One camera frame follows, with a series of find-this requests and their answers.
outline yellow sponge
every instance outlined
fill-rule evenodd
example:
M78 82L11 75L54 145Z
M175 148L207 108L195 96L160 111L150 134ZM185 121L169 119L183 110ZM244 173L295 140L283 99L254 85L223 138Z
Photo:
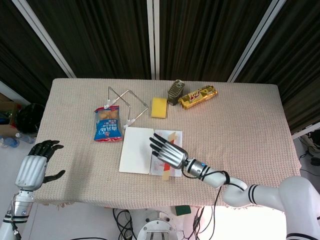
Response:
M165 119L166 115L167 115L167 99L154 97L152 99L151 117Z

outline textured fabric tablecloth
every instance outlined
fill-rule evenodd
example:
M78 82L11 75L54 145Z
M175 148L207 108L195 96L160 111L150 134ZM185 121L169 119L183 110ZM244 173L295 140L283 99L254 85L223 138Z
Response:
M46 175L66 170L59 180L36 191L40 203L84 202L139 209L158 206L211 206L217 189L200 180L119 172L123 142L95 142L94 110L108 97L131 89L149 104L132 127L183 131L182 147L217 170L248 185L276 187L299 175L296 155L278 88L271 84L186 82L184 93L214 85L218 95L185 110L167 108L167 118L151 118L153 97L167 97L173 81L60 78L52 84L37 142L60 140ZM122 115L127 110L120 105ZM218 205L224 205L219 198Z

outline small metal canister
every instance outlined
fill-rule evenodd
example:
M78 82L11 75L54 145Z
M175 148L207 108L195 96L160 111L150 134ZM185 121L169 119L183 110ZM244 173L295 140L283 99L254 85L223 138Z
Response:
M184 91L185 83L181 81L180 79L177 79L174 81L172 86L170 87L168 91L168 103L171 105L178 104L179 98L182 96Z

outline food package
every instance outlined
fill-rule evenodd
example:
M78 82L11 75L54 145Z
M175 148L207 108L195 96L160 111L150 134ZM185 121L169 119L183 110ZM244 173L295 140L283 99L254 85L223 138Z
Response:
M179 98L179 103L181 103L184 109L189 109L194 105L213 98L217 94L218 91L214 86L207 85Z
M117 142L122 140L119 130L119 106L110 106L107 109L100 107L95 111L96 133L94 140L97 142Z

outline white book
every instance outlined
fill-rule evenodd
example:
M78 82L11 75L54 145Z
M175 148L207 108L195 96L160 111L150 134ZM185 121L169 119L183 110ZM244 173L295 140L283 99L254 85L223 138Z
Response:
M153 130L152 128L127 127L125 129L119 171L125 173L162 176L165 163L152 155L150 147L154 133L182 147L182 131ZM181 169L170 168L170 176L181 177Z

